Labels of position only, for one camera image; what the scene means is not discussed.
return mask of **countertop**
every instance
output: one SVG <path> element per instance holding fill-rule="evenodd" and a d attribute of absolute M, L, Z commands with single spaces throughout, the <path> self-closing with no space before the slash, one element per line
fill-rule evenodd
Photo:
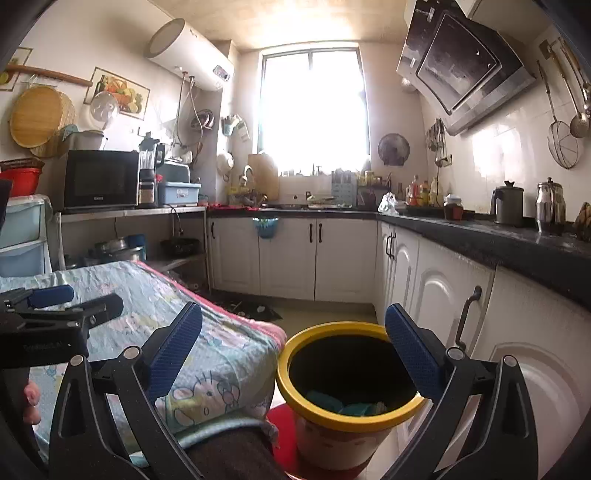
<path fill-rule="evenodd" d="M 497 225 L 487 216 L 454 222 L 443 219 L 385 215 L 360 210 L 212 210 L 208 217 L 376 219 L 398 225 L 490 268 L 502 266 L 554 290 L 591 312 L 591 244 L 574 235 L 538 233 L 535 228 Z"/>

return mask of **bottle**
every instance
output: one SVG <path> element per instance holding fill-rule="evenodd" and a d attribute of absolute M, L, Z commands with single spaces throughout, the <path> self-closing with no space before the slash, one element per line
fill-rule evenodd
<path fill-rule="evenodd" d="M 418 205 L 418 197 L 419 197 L 420 187 L 418 183 L 418 175 L 414 176 L 413 182 L 410 184 L 410 203 L 411 206 Z"/>
<path fill-rule="evenodd" d="M 402 182 L 399 181 L 398 182 L 398 189 L 396 190 L 396 195 L 395 195 L 397 200 L 402 200 L 402 198 L 404 197 L 404 190 L 402 189 Z"/>
<path fill-rule="evenodd" d="M 437 177 L 433 177 L 431 182 L 431 192 L 429 193 L 429 205 L 432 207 L 443 206 L 443 194 L 440 192 L 441 184 L 437 182 Z"/>
<path fill-rule="evenodd" d="M 429 206 L 429 184 L 426 180 L 420 185 L 417 202 L 422 207 Z"/>

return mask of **plastic bag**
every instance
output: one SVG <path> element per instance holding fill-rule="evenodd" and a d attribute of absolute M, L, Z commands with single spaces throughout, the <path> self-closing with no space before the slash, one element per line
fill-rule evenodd
<path fill-rule="evenodd" d="M 394 194 L 392 192 L 388 192 L 382 197 L 382 201 L 380 202 L 378 207 L 378 212 L 386 213 L 387 215 L 398 215 L 398 212 L 395 210 L 397 203 L 400 202 L 396 200 Z"/>

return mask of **blue gripper pad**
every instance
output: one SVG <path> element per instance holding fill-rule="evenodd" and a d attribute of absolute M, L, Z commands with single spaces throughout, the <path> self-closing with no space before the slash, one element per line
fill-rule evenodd
<path fill-rule="evenodd" d="M 57 287 L 39 288 L 33 290 L 27 298 L 28 304 L 33 309 L 44 309 L 52 305 L 61 305 L 74 299 L 74 289 L 69 285 Z"/>
<path fill-rule="evenodd" d="M 418 392 L 438 402 L 446 387 L 443 344 L 431 330 L 417 327 L 399 303 L 386 311 L 385 326 Z"/>
<path fill-rule="evenodd" d="M 149 372 L 146 396 L 150 402 L 170 392 L 202 325 L 201 307 L 188 302 L 170 325 L 157 329 L 146 340 L 142 350 Z"/>

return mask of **red basket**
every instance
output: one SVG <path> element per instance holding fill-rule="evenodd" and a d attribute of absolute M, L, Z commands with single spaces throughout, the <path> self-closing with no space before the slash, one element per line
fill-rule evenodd
<path fill-rule="evenodd" d="M 0 172 L 0 179 L 12 180 L 11 197 L 33 195 L 39 184 L 40 168 L 13 168 Z"/>

